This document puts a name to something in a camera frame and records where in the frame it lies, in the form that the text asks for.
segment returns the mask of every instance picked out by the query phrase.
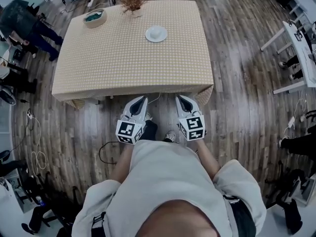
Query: white plate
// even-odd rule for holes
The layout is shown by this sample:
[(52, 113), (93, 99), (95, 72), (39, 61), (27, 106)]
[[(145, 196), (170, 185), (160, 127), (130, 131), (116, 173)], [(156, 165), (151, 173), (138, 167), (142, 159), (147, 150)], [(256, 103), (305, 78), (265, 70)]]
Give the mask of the white plate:
[(167, 38), (168, 32), (165, 27), (152, 26), (145, 32), (145, 37), (151, 42), (161, 42)]

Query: small bowl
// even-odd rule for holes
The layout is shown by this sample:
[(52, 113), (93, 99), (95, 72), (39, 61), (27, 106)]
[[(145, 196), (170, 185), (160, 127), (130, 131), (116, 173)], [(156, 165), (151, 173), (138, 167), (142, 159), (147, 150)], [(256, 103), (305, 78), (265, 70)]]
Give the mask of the small bowl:
[[(92, 16), (93, 14), (97, 13), (97, 12), (101, 12), (101, 17), (97, 18), (97, 19), (93, 19), (91, 21), (86, 21), (87, 18), (89, 16)], [(88, 27), (88, 28), (96, 28), (98, 26), (101, 26), (105, 23), (105, 21), (107, 21), (107, 13), (104, 9), (96, 9), (93, 10), (91, 12), (89, 12), (85, 18), (83, 19), (83, 23)]]

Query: sleeve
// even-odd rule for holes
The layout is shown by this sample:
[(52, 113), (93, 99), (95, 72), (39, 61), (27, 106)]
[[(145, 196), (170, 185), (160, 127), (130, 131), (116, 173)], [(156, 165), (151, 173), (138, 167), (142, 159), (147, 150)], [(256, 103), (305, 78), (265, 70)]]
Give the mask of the sleeve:
[(119, 182), (106, 180), (87, 190), (82, 210), (76, 216), (73, 224), (72, 236), (91, 236), (93, 218), (106, 211), (119, 187)]
[(231, 160), (218, 171), (213, 182), (225, 194), (236, 196), (246, 204), (259, 234), (266, 219), (267, 209), (254, 177), (237, 160)]
[(13, 32), (13, 29), (3, 23), (0, 22), (0, 31), (3, 34), (3, 37), (5, 39), (9, 38), (9, 36), (11, 35), (11, 33)]

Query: white sweatshirt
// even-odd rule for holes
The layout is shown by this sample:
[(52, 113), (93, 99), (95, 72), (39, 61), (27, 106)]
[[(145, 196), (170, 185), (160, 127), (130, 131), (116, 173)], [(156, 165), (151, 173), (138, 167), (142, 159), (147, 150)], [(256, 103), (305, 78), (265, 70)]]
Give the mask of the white sweatshirt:
[[(213, 182), (227, 195), (243, 200), (258, 234), (266, 208), (253, 176), (232, 160), (220, 169)], [(72, 236), (91, 236), (93, 217), (106, 211), (103, 227), (107, 237), (134, 237), (156, 208), (176, 199), (198, 207), (220, 236), (232, 236), (223, 196), (196, 153), (179, 144), (141, 140), (135, 145), (129, 175), (122, 184), (106, 180), (88, 189)]]

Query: backpack strap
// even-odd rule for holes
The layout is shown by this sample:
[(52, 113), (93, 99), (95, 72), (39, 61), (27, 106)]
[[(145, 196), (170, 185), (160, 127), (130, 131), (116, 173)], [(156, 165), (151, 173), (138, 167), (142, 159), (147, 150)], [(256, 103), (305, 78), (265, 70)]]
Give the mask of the backpack strap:
[[(106, 237), (105, 236), (105, 232), (104, 232), (104, 228), (103, 228), (103, 222), (104, 222), (104, 216), (105, 216), (106, 212), (102, 212), (100, 215), (96, 216), (93, 218), (93, 224), (92, 224), (92, 228), (91, 228), (91, 237)], [(100, 225), (100, 227), (93, 227), (94, 224), (100, 222), (98, 225)]]

